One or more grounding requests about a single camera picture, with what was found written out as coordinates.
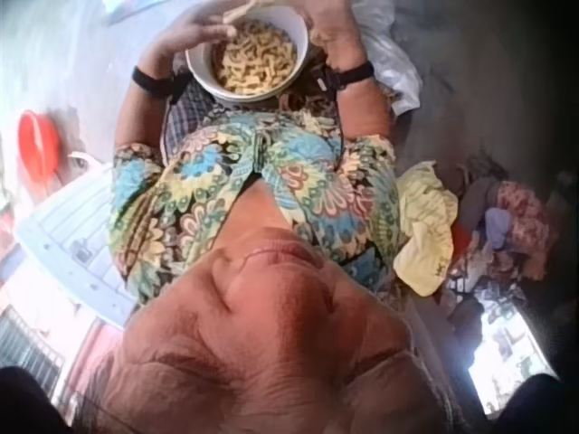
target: colorful patterned shirt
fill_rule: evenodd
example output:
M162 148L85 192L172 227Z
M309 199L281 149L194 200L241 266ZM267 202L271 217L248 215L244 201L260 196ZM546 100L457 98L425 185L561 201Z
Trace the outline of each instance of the colorful patterned shirt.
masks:
M229 112L189 135L167 166L149 146L117 149L109 246L140 304L209 251L248 178L289 225L377 292L398 246L394 152L378 136L339 139L329 118Z

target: wrist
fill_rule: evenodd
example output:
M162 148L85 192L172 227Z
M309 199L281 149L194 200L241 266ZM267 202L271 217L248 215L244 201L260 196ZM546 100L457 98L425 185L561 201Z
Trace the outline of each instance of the wrist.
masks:
M360 33L340 36L326 43L327 64L334 71L349 71L368 60Z
M156 42L139 58L138 68L155 80L168 79L173 71L173 54Z

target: black watch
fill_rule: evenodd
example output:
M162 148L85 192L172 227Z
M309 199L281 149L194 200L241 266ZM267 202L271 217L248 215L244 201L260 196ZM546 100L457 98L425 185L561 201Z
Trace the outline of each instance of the black watch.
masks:
M167 99L171 97L169 103L176 104L189 81L193 79L191 72L180 72L175 75L171 72L171 77L168 79L157 80L149 77L138 67L133 70L133 81L144 91L146 91L154 99Z
M331 99L336 99L337 92L345 89L348 84L370 79L374 74L374 65L370 61L343 72L336 72L327 66L322 71L322 77L318 78L318 85Z

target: hand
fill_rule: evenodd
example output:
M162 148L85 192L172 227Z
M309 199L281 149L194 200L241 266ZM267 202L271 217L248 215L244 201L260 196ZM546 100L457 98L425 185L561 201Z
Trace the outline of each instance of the hand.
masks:
M357 38L351 0L286 0L295 7L323 42Z
M182 13L159 37L155 46L160 53L173 56L190 50L202 42L218 42L233 38L237 31L232 25L223 24L225 5L240 2L207 2L193 6Z
M173 56L202 42L217 42L234 37L236 30L223 24L223 12L245 0L209 0L185 10L143 53L138 67L150 77L170 76Z

